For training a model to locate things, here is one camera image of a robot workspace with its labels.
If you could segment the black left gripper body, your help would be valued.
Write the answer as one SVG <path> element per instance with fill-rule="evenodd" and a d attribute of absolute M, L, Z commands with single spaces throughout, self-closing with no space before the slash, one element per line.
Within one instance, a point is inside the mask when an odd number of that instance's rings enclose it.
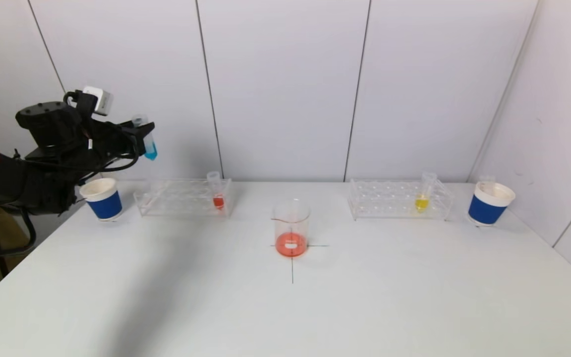
<path fill-rule="evenodd" d="M 131 133 L 132 122 L 104 122 L 106 147 L 116 157 L 140 157 L 144 154 L 145 136 L 134 136 Z"/>

